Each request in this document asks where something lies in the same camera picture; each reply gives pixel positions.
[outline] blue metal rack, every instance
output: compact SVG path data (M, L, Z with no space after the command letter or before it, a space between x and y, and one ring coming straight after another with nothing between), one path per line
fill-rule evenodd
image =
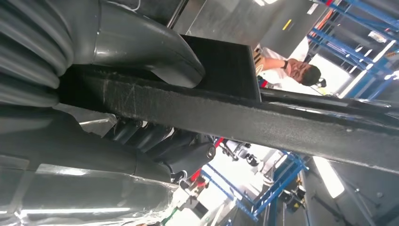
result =
M241 192L238 188L236 188L232 183L230 183L223 175L221 175L215 168L209 166L209 168L216 173L227 185L230 186L231 190L240 194L243 198L245 198L250 203L250 209L245 206L240 200L236 201L237 206L248 216L251 217L254 221L258 221L259 214L261 214L265 208L272 203L273 200L280 195L280 193L293 181L293 179L298 175L301 170L306 170L305 162L299 158L298 156L283 152L284 155L287 155L287 159L282 163L274 172L274 175L277 175L277 179L274 181L273 185L260 196L258 201L252 200L248 195ZM225 191L212 177L206 173L204 170L201 171L202 175L207 177L213 184L216 185L229 199L234 200L234 197Z
M340 5L336 5L334 3L331 3L331 1L328 0L321 0L323 3L328 4L330 8L335 10L335 12L339 13L340 15L347 17L351 19L352 21L368 28L371 31L374 31L387 40L395 41L396 43L399 43L399 37L392 33L390 31L399 31L399 20L396 18L391 17L390 15L382 12L381 10L378 10L361 0L345 0L348 4L344 5L344 8L341 7ZM369 19L365 19L361 16L355 15L351 12L349 12L349 9L351 7L357 7L364 12L374 16L375 18L379 19L380 21L373 21ZM388 62L388 60L385 57L382 57L379 61L373 62L370 58L363 56L361 53L356 52L354 49L350 48L346 44L342 43L341 41L329 36L327 33L324 33L320 30L313 29L312 32L314 32L316 35L319 36L319 38L315 38L312 36L308 36L309 39L318 44L319 46L327 49L329 52L332 54L336 55L340 59L344 60L345 62L348 62L351 65L356 65L358 66L359 69L361 70L366 70L367 68L364 67L364 64L361 64L360 62L356 62L356 58L359 60L363 60L367 64L373 64L373 68L371 70L368 70L367 73L358 81L358 83L352 88L352 90L346 95L346 97L351 98L351 97L363 97L363 98L368 98L368 99L375 99L380 95L388 86L389 84L393 81L393 78L390 78L384 82L382 82L378 88L371 94L367 94L366 96L363 95L362 93L365 93L367 88L365 86L370 86L373 82L376 81L381 81L382 78L375 77L376 74L380 73L385 75L392 74L393 71L386 68L385 65ZM354 59L344 59L342 53L339 53L333 48L326 48L328 45L325 43L325 41L328 41L330 44L333 44L334 46L338 47L341 49L343 52L350 54L351 57L354 57Z

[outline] white shirt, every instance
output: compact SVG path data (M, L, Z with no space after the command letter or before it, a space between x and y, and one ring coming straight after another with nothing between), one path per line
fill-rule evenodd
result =
M308 54L309 51L309 45L308 45L308 39L305 37L299 45L296 47L294 52L291 54L290 58L294 58L298 61L304 61L306 58L306 55ZM287 60L280 54L274 52L271 49L268 49L266 47L262 48L262 55L267 58L273 58L273 59L278 59L278 60ZM299 84L296 82L294 79L289 77L287 73L285 73L284 69L281 68L275 68L275 69L269 69L269 70L264 70L261 71L258 75L260 75L263 79L265 79L267 82L271 84L276 84L277 88L278 86L281 89L289 89L290 87Z

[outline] ceiling light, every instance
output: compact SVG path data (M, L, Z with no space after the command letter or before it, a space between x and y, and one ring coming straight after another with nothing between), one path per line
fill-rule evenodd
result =
M374 59L373 62L377 62L379 61L384 54L393 46L393 44L395 44L396 40L392 40Z
M97 208L97 209L49 209L49 210L22 210L24 214L57 214L57 213L112 213L125 212L130 208Z
M362 71L338 96L339 98L344 98L349 91L363 78L363 76L367 73L367 70Z
M319 170L320 176L327 187L328 193L332 198L339 196L345 189L338 175L331 167L330 163L325 158L313 157L316 167Z
M349 71L349 74L352 73L356 68L358 68L358 66L353 66L353 68Z
M264 2L266 2L267 4L272 4L277 2L278 0L263 0Z
M374 66L374 64L368 64L368 65L366 66L366 69L367 69L367 70L370 70L373 66Z
M254 0L254 2L258 3L260 6L264 6L264 2L262 0Z
M388 75L386 75L386 76L384 77L384 80L388 80L388 79L390 79L392 76L393 76L392 74L388 74Z
M367 53L364 55L365 57L367 57L370 53L371 53L371 51L373 51L372 49L369 49L368 51L367 51Z

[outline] person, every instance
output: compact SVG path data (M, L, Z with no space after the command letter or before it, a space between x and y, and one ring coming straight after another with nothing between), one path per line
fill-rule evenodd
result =
M268 48L262 48L262 57L256 63L257 75L268 83L284 86L295 81L304 86L319 82L320 70L294 58L285 59Z

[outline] black pipe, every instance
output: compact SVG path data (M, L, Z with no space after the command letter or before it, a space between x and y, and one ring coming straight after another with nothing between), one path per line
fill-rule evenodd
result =
M105 1L2 1L0 19L0 71L18 80L0 89L0 103L56 105L48 90L72 64L143 68L190 88L205 74L180 35Z

